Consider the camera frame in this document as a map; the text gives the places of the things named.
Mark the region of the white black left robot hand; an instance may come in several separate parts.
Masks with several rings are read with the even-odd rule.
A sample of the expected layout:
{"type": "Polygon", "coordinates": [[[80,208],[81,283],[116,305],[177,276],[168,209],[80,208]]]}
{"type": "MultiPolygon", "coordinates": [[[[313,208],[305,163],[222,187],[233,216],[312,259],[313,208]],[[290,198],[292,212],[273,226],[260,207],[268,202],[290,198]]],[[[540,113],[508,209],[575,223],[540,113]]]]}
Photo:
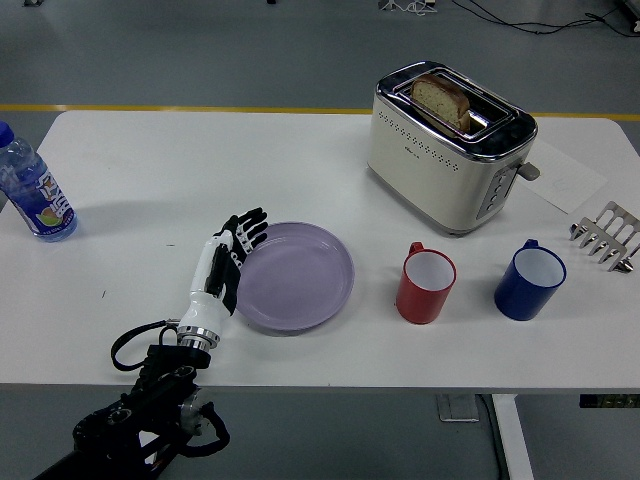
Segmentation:
{"type": "Polygon", "coordinates": [[[177,327],[178,344],[207,351],[219,341],[223,322],[237,305],[241,269],[267,239],[267,213],[260,207],[231,216],[205,243],[189,292],[189,309],[177,327]]]}

